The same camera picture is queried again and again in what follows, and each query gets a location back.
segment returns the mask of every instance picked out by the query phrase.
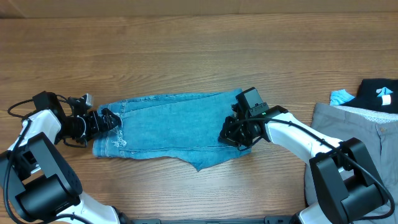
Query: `tabletop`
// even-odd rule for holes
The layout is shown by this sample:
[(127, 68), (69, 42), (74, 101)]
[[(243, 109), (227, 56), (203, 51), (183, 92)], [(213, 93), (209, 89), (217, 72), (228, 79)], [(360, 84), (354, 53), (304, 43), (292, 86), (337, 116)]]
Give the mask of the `tabletop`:
[[(364, 78), (398, 78), (397, 22), (398, 13), (1, 19), (0, 146), (21, 131), (8, 107), (44, 90), (91, 93), (98, 106), (254, 86), (309, 125), (331, 91), (355, 94)], [(259, 218), (305, 208), (304, 163), (266, 142), (199, 172), (174, 158), (95, 158), (92, 142), (57, 149), (85, 192), (130, 218)], [(2, 203), (0, 222), (11, 222)]]

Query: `blue denim fabric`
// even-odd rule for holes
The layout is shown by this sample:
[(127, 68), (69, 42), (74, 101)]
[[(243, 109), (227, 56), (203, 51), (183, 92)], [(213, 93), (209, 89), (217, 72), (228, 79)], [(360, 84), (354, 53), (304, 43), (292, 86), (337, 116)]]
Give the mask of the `blue denim fabric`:
[[(379, 91), (380, 92), (377, 91), (378, 93), (377, 97), (381, 97), (383, 95), (388, 95), (392, 93), (392, 91), (387, 87), (383, 87)], [(355, 96), (347, 93), (346, 90), (336, 90), (330, 93), (330, 106), (342, 105), (343, 103), (347, 103), (354, 98)]]
[(101, 105), (122, 125), (94, 141), (97, 157), (150, 159), (174, 157), (197, 170), (250, 153), (218, 142), (225, 117), (233, 114), (238, 89), (226, 93), (155, 95)]

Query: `clothing tag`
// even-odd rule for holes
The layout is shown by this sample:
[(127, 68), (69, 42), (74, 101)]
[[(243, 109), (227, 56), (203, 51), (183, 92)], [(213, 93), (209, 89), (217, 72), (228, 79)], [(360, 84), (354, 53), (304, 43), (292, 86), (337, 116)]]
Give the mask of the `clothing tag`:
[(383, 95), (381, 96), (383, 102), (381, 105), (390, 105), (391, 104), (391, 95)]

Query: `black garment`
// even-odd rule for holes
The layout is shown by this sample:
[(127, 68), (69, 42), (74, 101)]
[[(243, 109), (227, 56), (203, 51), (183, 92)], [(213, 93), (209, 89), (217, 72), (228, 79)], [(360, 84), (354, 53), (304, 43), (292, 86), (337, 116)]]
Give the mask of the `black garment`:
[[(393, 93), (390, 94), (391, 104), (389, 105), (382, 105), (382, 98), (377, 97), (378, 93), (376, 90), (383, 87), (387, 87), (393, 91)], [(357, 97), (342, 104), (342, 106), (351, 106), (386, 113), (398, 113), (398, 80), (385, 78), (364, 79), (359, 86)]]

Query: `gray pants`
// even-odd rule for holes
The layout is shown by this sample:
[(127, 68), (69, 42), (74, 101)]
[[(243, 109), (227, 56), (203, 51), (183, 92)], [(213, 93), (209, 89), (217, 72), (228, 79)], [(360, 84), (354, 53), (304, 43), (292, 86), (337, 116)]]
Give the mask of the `gray pants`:
[[(343, 141), (357, 138), (365, 143), (374, 165), (379, 172), (384, 185), (392, 194), (394, 200), (398, 200), (398, 121), (379, 124), (359, 114), (350, 113), (329, 105), (318, 103), (315, 106), (311, 127), (328, 136), (339, 138)], [(341, 173), (343, 179), (351, 177), (353, 172)], [(305, 168), (305, 198), (309, 205), (317, 201), (314, 183), (310, 167)], [(389, 211), (390, 203), (369, 213), (370, 215), (382, 215)], [(355, 223), (397, 223), (398, 212), (393, 216), (370, 221)]]

